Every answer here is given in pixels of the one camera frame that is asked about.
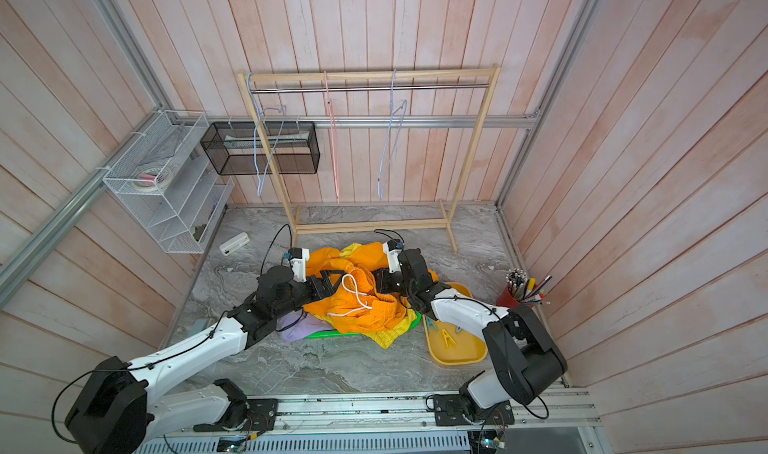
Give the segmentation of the orange shorts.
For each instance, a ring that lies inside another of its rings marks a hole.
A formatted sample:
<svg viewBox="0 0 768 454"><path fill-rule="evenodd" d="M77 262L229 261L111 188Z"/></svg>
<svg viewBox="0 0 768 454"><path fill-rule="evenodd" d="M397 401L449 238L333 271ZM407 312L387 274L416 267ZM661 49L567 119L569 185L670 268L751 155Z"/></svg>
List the orange shorts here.
<svg viewBox="0 0 768 454"><path fill-rule="evenodd" d="M416 318L410 305L397 294L376 286L374 272L387 271L389 263L381 242L354 243L339 250L322 248L310 254L306 274L328 272L332 295L304 306L314 317L328 322L343 334L370 336L376 332L408 328Z"/></svg>

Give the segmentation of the purple shorts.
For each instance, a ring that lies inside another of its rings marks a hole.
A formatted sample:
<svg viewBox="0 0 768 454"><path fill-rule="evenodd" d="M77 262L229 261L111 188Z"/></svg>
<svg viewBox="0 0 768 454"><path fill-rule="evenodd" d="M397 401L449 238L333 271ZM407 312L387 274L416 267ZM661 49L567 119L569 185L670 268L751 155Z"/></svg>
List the purple shorts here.
<svg viewBox="0 0 768 454"><path fill-rule="evenodd" d="M300 341L315 333L333 330L334 327L327 321L318 319L303 309L289 312L276 324L276 332L287 343Z"/></svg>

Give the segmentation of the yellow shorts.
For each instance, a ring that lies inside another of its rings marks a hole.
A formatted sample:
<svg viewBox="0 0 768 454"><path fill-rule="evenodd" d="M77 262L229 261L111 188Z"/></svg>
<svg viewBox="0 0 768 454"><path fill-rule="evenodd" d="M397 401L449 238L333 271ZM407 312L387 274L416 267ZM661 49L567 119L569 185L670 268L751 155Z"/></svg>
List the yellow shorts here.
<svg viewBox="0 0 768 454"><path fill-rule="evenodd" d="M346 278L327 311L328 320L342 334L362 334L388 349L419 315L397 294L374 286L374 271L384 269L388 274L382 244L351 244L340 251L337 264L345 269Z"/></svg>

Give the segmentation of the teal clothespin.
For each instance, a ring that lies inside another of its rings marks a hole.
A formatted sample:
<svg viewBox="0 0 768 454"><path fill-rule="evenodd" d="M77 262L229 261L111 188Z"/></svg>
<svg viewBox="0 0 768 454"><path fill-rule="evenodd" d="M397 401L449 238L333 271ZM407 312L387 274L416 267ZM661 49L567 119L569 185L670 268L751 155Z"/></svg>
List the teal clothespin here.
<svg viewBox="0 0 768 454"><path fill-rule="evenodd" d="M435 323L435 322L434 322L434 321L433 321L431 318L429 318L429 317L425 317L425 318L424 318L424 321L425 321L425 323L426 323L426 326L427 326L427 329L428 329L428 330L432 329L432 330L434 330L435 332L438 332L438 331L439 331L439 329L438 329L438 327L437 327L436 323Z"/></svg>

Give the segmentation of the yellow clothespin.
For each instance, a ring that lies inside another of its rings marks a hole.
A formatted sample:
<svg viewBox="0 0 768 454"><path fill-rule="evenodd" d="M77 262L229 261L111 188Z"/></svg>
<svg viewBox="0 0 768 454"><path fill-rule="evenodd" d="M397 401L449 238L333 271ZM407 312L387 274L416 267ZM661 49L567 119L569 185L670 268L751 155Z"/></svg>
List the yellow clothespin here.
<svg viewBox="0 0 768 454"><path fill-rule="evenodd" d="M446 349L450 349L452 347L455 347L457 345L456 340L454 337L450 334L448 330L445 328L440 329L440 335L442 338L443 345Z"/></svg>

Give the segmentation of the light blue wire hanger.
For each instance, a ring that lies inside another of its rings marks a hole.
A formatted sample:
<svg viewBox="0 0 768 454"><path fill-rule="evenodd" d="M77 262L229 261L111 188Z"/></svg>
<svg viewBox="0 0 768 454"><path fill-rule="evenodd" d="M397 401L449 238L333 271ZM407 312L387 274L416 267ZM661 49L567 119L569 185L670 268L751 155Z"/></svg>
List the light blue wire hanger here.
<svg viewBox="0 0 768 454"><path fill-rule="evenodd" d="M257 160L258 158L258 155L256 152L257 146L254 146L255 152L253 154L253 162L254 162L254 167L256 169L257 193L259 196L262 196L264 186L266 186L266 176L268 176L268 174L271 174L273 188L276 194L278 195L279 200L280 201L286 200L287 194L284 192L284 184L280 177L280 174L277 173L276 169L271 166L272 157L274 154L273 148L274 148L274 145L280 140L280 135L282 134L284 122L281 122L275 142L271 143L268 140L266 114L265 114L266 110L272 110L272 112L278 112L278 114L284 115L286 114L286 105L281 104L279 108L260 108L258 101L256 100L256 95L252 92L251 74L247 74L246 90L251 98L252 104L254 106L255 114L256 114L253 140L254 142L259 142L259 145L263 151L264 158L265 158L264 166L260 168Z"/></svg>

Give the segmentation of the pink wire hanger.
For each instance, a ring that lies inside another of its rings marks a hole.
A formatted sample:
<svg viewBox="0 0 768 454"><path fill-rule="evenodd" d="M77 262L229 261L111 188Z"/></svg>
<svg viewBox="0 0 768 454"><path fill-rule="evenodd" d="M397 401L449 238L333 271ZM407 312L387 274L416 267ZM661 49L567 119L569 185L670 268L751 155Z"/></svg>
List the pink wire hanger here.
<svg viewBox="0 0 768 454"><path fill-rule="evenodd" d="M334 112L332 99L331 99L329 78L328 78L327 72L323 72L323 86L324 86L324 102L326 106L326 114L329 118L328 137L329 137L330 157L331 157L333 181L334 181L334 192L335 192L336 202L339 203L341 201L341 189L340 189L338 150L337 150L337 125L336 125L335 112Z"/></svg>

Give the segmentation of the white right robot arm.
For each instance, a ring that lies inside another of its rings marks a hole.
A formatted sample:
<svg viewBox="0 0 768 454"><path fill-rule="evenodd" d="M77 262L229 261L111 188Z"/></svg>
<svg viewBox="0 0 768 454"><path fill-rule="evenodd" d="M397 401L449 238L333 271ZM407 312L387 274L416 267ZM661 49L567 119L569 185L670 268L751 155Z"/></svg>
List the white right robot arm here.
<svg viewBox="0 0 768 454"><path fill-rule="evenodd" d="M567 362L529 307L496 306L433 279L418 248L391 238L381 244L387 262L376 285L433 321L452 324L484 342L492 369L465 382L456 394L431 395L426 406L440 425L480 425L514 401L527 408L567 371Z"/></svg>

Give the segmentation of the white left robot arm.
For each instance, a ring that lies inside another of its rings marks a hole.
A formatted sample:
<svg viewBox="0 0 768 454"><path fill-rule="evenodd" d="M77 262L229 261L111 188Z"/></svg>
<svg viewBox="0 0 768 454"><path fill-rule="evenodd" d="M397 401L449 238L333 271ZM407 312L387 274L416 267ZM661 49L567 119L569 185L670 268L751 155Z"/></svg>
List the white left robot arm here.
<svg viewBox="0 0 768 454"><path fill-rule="evenodd" d="M257 289L213 326L155 353L113 356L80 375L84 386L55 434L85 453L130 453L155 435L193 426L250 428L248 397L220 379L198 393L170 390L219 360L276 332L280 318L336 293L346 271L307 272L308 250L292 247L258 278Z"/></svg>

